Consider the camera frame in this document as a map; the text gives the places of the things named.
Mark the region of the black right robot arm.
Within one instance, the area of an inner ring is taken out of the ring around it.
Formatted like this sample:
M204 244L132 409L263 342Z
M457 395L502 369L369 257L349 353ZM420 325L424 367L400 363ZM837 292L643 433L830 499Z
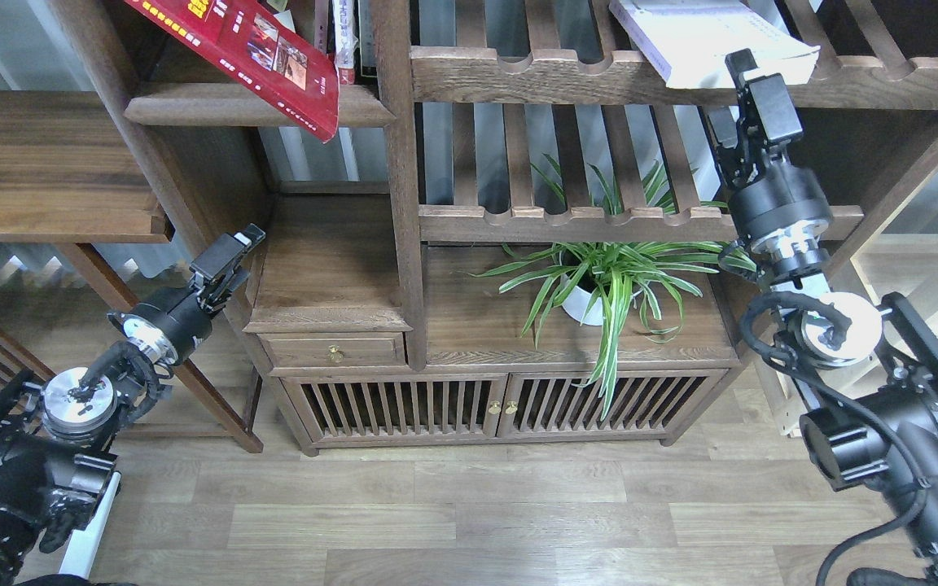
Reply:
M896 515L835 546L816 584L853 546L904 529L923 576L859 567L846 582L938 585L938 338L901 294L872 304L831 289L819 243L831 208L815 174L787 155L803 127L784 78L763 73L749 49L725 64L739 112L709 112L706 130L738 234L720 267L760 287L740 317L742 340L793 379L800 433L831 488L867 486Z

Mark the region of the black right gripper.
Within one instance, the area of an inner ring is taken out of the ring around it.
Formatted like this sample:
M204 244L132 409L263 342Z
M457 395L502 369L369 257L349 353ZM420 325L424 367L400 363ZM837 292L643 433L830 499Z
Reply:
M751 49L730 52L725 66L739 114L708 111L706 131L739 240L753 255L826 256L831 208L815 173L789 159L803 126L782 75L760 73Z

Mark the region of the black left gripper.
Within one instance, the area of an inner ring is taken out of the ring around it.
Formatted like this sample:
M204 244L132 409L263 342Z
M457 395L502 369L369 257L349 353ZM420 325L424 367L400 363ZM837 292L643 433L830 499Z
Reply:
M212 333L212 321L249 277L239 266L265 240L256 224L221 236L190 264L192 278L182 288L161 288L128 312L107 319L153 364L179 365Z

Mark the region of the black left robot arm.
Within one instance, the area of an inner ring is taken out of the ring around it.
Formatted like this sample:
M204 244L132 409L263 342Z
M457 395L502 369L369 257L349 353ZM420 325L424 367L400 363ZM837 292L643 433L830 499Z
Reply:
M0 391L0 585L11 585L31 552L74 550L92 539L94 559L116 495L112 443L161 400L169 378L212 333L213 319L249 272L264 241L254 224L223 234L191 265L182 288L163 288L108 319L122 334L88 367L38 382L29 371Z

